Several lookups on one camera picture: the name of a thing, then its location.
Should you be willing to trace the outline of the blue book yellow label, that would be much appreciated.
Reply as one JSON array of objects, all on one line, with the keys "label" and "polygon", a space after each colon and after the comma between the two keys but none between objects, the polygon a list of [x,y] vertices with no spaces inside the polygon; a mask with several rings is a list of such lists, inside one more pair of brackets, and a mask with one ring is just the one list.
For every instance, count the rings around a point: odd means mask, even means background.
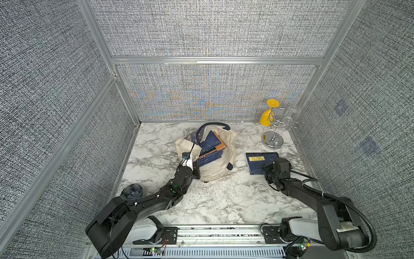
[{"label": "blue book yellow label", "polygon": [[263,175],[264,167],[279,157],[277,152],[246,153],[250,175]]}]

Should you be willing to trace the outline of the cream canvas tote bag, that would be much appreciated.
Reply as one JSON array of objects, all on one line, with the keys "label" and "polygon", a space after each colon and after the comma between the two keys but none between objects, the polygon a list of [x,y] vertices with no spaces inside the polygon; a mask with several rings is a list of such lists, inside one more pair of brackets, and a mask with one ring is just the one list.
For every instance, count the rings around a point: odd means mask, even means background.
[{"label": "cream canvas tote bag", "polygon": [[194,178],[211,182],[233,170],[237,134],[226,123],[205,123],[175,141],[181,165],[193,166]]}]

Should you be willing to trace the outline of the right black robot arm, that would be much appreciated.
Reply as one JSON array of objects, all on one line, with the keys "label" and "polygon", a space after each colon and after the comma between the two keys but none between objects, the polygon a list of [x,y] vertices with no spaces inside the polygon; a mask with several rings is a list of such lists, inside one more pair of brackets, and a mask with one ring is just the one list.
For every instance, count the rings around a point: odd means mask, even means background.
[{"label": "right black robot arm", "polygon": [[357,209],[351,199],[319,191],[308,185],[317,182],[308,175],[304,180],[292,177],[291,163],[276,158],[263,166],[266,182],[274,190],[305,204],[317,213],[316,220],[301,217],[283,218],[279,225],[279,238],[289,250],[301,240],[315,240],[331,251],[346,250],[367,253],[377,245],[373,224]]}]

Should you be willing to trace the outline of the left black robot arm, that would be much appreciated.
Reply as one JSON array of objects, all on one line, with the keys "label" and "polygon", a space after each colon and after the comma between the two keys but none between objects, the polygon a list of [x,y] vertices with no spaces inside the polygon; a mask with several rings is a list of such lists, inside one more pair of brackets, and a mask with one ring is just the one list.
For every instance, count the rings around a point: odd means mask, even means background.
[{"label": "left black robot arm", "polygon": [[85,233],[99,255],[113,256],[127,239],[133,224],[151,214],[177,205],[187,193],[191,182],[201,177],[197,163],[180,166],[174,178],[152,195],[135,200],[117,196],[97,214],[86,227]]}]

